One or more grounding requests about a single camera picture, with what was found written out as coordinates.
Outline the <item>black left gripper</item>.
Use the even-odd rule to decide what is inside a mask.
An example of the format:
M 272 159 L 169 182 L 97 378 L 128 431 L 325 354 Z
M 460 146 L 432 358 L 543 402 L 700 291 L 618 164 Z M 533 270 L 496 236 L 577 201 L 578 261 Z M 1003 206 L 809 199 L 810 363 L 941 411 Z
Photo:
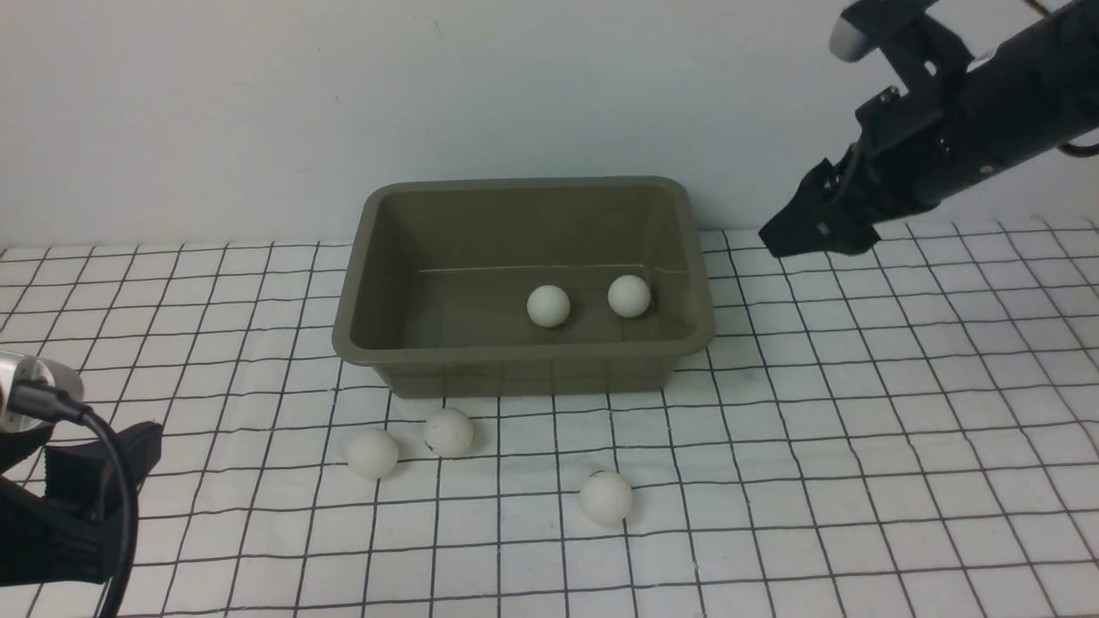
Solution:
M 3 478 L 1 583 L 4 587 L 75 582 L 103 584 L 132 569 L 135 521 L 124 507 L 106 443 L 48 445 L 54 427 L 3 434 L 3 470 L 45 450 L 45 490 L 36 495 Z M 118 432 L 135 488 L 160 462 L 162 424 Z

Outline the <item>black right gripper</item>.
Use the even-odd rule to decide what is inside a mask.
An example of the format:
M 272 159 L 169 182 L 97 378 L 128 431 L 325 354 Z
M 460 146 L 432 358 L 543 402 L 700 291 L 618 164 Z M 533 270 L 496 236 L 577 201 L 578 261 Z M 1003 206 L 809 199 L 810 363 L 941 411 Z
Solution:
M 831 251 L 857 257 L 879 223 L 925 214 L 1010 165 L 1006 70 L 975 58 L 918 93 L 891 87 L 859 107 L 859 137 L 837 163 L 821 161 L 761 228 L 774 258 Z

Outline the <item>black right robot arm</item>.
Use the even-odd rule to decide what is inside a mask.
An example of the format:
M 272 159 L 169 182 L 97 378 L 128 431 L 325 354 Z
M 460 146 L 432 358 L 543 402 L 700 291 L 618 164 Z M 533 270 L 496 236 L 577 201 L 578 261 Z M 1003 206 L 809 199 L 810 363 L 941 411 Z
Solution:
M 774 258 L 817 251 L 856 257 L 876 225 L 921 216 L 998 173 L 1096 129 L 1098 4 L 1072 1 L 977 58 L 926 1 L 856 1 L 829 36 L 836 58 L 882 53 L 902 79 L 856 110 L 862 133 L 804 175 L 762 227 Z

